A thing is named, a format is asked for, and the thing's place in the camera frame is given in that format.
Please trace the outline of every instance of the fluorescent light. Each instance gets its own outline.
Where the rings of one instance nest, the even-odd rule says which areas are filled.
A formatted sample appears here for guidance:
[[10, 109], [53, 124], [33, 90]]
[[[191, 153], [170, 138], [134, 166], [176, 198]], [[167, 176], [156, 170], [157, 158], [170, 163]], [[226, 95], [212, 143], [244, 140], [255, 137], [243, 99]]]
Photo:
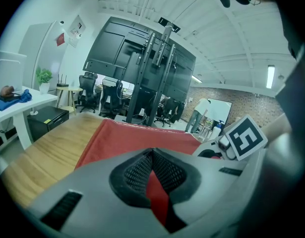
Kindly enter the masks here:
[[197, 83], [202, 83], [201, 80], [199, 80], [198, 78], [194, 77], [193, 75], [192, 75], [192, 78], [193, 78]]
[[267, 79], [267, 88], [271, 88], [273, 82], [273, 76], [275, 75], [275, 66], [269, 65], [268, 66], [268, 79]]

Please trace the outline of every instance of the black box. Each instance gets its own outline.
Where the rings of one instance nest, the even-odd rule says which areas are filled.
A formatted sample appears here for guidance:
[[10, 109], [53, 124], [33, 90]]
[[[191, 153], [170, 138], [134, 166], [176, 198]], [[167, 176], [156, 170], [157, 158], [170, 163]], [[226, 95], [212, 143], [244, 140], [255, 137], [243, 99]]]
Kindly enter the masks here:
[[28, 124], [33, 141], [68, 120], [68, 111], [46, 106], [36, 116], [28, 115]]

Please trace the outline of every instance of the brick wall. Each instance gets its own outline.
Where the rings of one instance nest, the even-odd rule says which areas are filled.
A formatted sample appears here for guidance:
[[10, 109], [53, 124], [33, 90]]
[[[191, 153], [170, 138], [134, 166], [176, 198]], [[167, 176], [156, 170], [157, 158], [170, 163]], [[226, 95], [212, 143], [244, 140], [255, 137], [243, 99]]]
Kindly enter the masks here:
[[227, 125], [235, 122], [237, 117], [242, 118], [244, 115], [250, 115], [254, 121], [261, 127], [272, 122], [275, 118], [283, 113], [277, 100], [264, 95], [255, 97], [253, 93], [226, 90], [218, 88], [190, 87], [187, 94], [193, 98], [192, 102], [187, 103], [187, 107], [182, 114], [183, 120], [189, 120], [196, 103], [201, 98], [210, 98], [232, 103], [230, 114], [227, 119]]

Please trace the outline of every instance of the potted plant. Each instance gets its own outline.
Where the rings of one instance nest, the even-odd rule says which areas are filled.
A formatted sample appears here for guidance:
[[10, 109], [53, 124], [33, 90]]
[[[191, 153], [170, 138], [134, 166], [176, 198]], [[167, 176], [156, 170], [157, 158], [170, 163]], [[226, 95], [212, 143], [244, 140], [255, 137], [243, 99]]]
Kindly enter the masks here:
[[48, 93], [50, 88], [49, 81], [52, 78], [52, 72], [48, 69], [41, 69], [40, 67], [38, 67], [36, 71], [36, 75], [40, 86], [40, 93], [41, 94]]

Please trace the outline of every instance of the black mesh pad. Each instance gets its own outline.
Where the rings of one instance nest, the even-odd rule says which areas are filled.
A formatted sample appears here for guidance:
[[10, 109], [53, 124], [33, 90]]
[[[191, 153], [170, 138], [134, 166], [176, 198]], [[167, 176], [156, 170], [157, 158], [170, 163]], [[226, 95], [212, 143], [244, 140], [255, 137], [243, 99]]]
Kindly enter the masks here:
[[189, 200], [201, 183], [201, 175], [195, 167], [160, 149], [145, 149], [113, 169], [110, 186], [124, 203], [150, 208], [150, 200], [145, 195], [152, 170], [171, 204]]

